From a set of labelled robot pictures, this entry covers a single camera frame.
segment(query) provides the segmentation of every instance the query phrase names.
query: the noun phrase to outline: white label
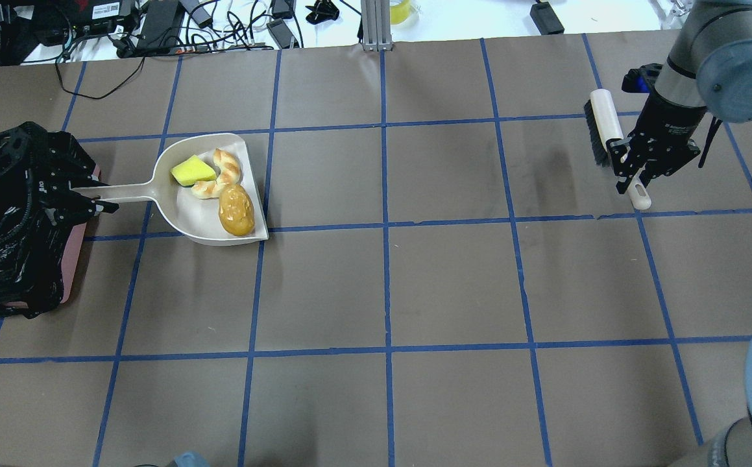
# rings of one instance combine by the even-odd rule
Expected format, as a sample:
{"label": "white label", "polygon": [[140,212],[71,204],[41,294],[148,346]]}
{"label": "white label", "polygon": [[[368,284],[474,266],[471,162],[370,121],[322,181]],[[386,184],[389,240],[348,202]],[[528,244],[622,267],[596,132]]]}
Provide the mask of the white label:
{"label": "white label", "polygon": [[115,17],[119,15],[119,3],[105,3],[93,7],[93,19]]}

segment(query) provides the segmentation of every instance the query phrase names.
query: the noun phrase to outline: metal post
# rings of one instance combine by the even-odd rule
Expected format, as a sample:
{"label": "metal post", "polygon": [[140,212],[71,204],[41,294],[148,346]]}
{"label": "metal post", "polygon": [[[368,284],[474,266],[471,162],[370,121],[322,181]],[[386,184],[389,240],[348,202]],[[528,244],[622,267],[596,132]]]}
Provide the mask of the metal post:
{"label": "metal post", "polygon": [[361,0],[364,51],[393,50],[390,33],[390,0]]}

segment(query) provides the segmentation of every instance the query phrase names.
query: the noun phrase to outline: dustpan handle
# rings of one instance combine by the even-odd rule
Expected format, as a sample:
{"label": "dustpan handle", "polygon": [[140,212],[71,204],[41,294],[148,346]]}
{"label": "dustpan handle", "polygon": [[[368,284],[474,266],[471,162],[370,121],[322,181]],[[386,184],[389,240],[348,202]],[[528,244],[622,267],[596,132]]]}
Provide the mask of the dustpan handle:
{"label": "dustpan handle", "polygon": [[73,191],[88,198],[101,198],[112,203],[135,203],[136,201],[155,201],[150,183],[117,184],[116,186],[96,186],[74,188]]}

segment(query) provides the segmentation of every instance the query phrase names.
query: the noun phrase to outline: yellow object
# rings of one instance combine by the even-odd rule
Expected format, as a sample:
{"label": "yellow object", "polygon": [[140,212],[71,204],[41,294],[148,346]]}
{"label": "yellow object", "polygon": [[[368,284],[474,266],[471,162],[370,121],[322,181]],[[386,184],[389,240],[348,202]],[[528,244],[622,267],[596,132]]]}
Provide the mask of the yellow object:
{"label": "yellow object", "polygon": [[219,218],[225,231],[240,237],[253,230],[254,207],[242,186],[228,186],[221,193],[219,203]]}
{"label": "yellow object", "polygon": [[413,5],[411,5],[411,0],[391,0],[390,24],[404,23],[412,12]]}
{"label": "yellow object", "polygon": [[177,182],[182,186],[192,186],[200,180],[215,180],[217,174],[207,163],[197,156],[189,157],[185,162],[175,165],[171,169],[171,175],[174,175]]}

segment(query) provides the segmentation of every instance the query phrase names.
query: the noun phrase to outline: white dustpan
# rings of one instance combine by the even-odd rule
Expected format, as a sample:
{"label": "white dustpan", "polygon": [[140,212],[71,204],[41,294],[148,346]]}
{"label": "white dustpan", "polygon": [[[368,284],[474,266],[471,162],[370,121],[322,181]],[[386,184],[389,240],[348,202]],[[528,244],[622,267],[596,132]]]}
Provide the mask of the white dustpan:
{"label": "white dustpan", "polygon": [[[182,187],[171,175],[171,168],[197,154],[203,162],[213,166],[215,149],[234,154],[242,172],[240,184],[254,205],[254,230],[249,235],[236,237],[223,228],[219,222],[217,198],[199,199],[191,194],[191,189]],[[133,203],[153,201],[162,217],[171,227],[203,245],[228,246],[257,242],[269,238],[266,219],[263,218],[263,205],[260,204],[257,184],[254,183],[249,152],[243,138],[231,133],[194,136],[177,141],[162,151],[156,160],[154,174],[142,184],[121,184],[121,186],[100,186],[95,188],[73,189],[88,198],[101,198],[112,203]]]}

